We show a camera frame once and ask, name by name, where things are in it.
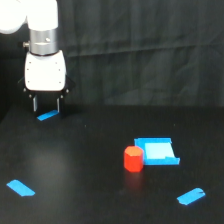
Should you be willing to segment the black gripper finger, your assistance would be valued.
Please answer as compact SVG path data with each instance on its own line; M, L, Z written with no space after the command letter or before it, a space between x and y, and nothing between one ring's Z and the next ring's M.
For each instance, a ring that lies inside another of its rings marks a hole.
M37 114L37 111L38 111L38 97L37 97L37 95L35 95L33 97L33 113L35 116Z
M58 113L61 115L61 117L63 117L64 115L64 96L63 95L60 95L57 98L57 110L58 110Z

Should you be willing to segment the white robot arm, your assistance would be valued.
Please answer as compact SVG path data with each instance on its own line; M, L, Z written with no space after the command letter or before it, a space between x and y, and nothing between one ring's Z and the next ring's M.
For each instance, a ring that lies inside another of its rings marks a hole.
M57 92L57 109L39 115L39 121L58 115L65 96L74 87L67 76L63 51L58 45L57 0L0 0L0 34L10 35L24 24L29 29L29 41L24 66L23 91L38 110L38 92Z

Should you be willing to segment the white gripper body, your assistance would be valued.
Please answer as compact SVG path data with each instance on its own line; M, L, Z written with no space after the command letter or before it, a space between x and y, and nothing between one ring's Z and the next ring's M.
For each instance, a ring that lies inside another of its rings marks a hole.
M28 52L25 58L24 77L18 81L24 91L68 93L75 83L67 76L63 52L38 56Z

